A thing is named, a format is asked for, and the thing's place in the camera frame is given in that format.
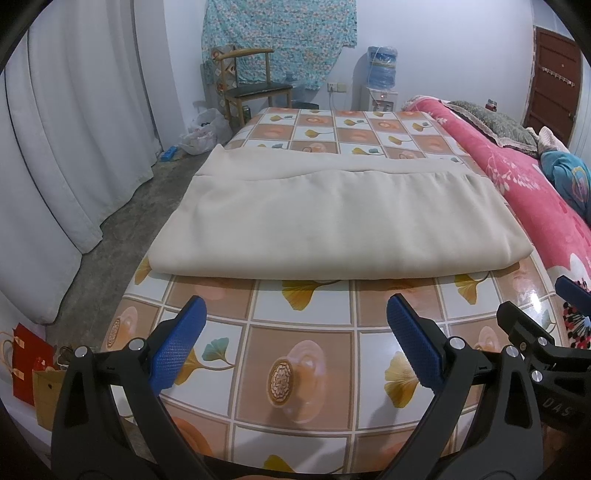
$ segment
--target blue floral fabric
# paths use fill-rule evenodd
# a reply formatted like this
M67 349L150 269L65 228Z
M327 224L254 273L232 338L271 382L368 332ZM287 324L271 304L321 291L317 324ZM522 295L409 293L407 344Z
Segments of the blue floral fabric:
M591 176L583 160L570 153L547 151L540 165L560 196L591 226Z
M294 72L306 88L326 81L342 47L357 45L356 0L209 0L203 22L202 55L213 83L213 47L274 48L271 77L282 82ZM241 83L265 81L265 56L242 57Z

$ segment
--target white plastic bag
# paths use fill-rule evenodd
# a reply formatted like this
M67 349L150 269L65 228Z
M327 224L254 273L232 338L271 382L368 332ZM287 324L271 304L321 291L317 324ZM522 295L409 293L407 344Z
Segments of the white plastic bag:
M228 120L215 108L200 113L191 123L190 132L181 135L178 146L189 155L199 155L213 149L218 143L232 138Z
M213 150L217 144L216 134L211 130L200 128L193 133L181 135L181 141L178 144L189 155L199 155L200 153Z

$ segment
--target pink floral blanket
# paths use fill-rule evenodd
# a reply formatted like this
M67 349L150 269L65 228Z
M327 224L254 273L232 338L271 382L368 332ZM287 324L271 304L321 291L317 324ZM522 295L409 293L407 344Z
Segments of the pink floral blanket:
M407 111L431 115L494 182L529 235L552 283L561 275L591 286L591 231L544 177L538 161L500 148L432 97L415 97Z

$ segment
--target can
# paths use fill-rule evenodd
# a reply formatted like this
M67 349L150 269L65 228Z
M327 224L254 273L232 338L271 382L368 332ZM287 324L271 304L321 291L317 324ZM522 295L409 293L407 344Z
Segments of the can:
M244 116L244 123L247 124L251 121L251 108L248 105L242 106L242 115Z

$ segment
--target chair seat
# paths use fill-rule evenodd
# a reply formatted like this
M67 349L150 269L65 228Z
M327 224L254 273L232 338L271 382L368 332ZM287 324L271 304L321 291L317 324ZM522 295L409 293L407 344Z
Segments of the chair seat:
M226 96L229 98L244 98L251 95L261 95L273 93L279 90L288 90L293 88L288 83L262 82L250 85L240 85L239 87L226 90Z

